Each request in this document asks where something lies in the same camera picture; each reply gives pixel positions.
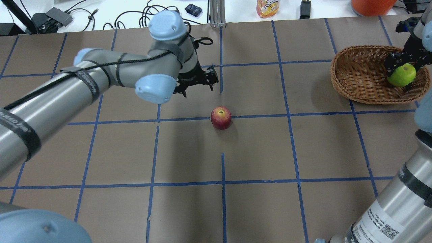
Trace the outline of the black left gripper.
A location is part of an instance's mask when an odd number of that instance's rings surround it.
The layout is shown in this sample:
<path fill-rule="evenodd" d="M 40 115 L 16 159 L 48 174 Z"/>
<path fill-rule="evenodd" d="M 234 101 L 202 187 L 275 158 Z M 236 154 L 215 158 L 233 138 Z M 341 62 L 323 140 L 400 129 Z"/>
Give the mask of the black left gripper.
<path fill-rule="evenodd" d="M 187 98 L 186 89 L 188 87 L 202 84 L 214 91 L 213 85 L 219 83 L 219 79 L 214 66 L 208 67 L 205 71 L 200 67 L 195 67 L 189 72 L 179 73 L 177 82 L 179 85 L 174 89 L 174 94 L 181 94 Z"/>

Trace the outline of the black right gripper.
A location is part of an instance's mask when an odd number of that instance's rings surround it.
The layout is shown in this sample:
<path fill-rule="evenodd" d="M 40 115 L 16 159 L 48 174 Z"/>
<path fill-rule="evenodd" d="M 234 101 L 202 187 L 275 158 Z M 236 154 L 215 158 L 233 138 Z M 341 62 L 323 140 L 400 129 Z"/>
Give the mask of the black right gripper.
<path fill-rule="evenodd" d="M 415 35 L 408 38 L 401 53 L 390 52 L 384 60 L 387 77 L 390 77 L 398 67 L 404 65 L 404 93 L 425 91 L 420 71 L 415 66 L 430 64 L 431 52 L 424 48 L 422 40 Z"/>

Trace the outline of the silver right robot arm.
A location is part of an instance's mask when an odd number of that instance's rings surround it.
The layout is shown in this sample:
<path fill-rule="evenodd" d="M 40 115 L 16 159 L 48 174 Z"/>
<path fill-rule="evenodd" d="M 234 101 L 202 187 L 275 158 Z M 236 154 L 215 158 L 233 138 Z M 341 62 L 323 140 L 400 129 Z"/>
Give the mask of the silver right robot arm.
<path fill-rule="evenodd" d="M 431 232 L 431 3 L 421 17 L 400 21 L 403 48 L 350 46 L 331 62 L 333 87 L 366 104 L 420 100 L 414 121 L 418 149 L 363 215 L 330 243 L 418 243 Z"/>

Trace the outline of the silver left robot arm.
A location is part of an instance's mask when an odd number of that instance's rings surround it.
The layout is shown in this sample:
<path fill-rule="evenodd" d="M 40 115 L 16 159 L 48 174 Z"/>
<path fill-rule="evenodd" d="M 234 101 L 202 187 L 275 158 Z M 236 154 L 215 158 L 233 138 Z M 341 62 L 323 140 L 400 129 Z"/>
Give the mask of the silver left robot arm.
<path fill-rule="evenodd" d="M 199 39 L 173 10 L 155 14 L 148 25 L 153 44 L 147 55 L 84 48 L 74 64 L 17 101 L 1 108 L 1 178 L 25 164 L 42 145 L 111 86 L 129 87 L 150 103 L 186 96 L 190 86 L 218 82 L 213 68 L 203 70 Z"/>

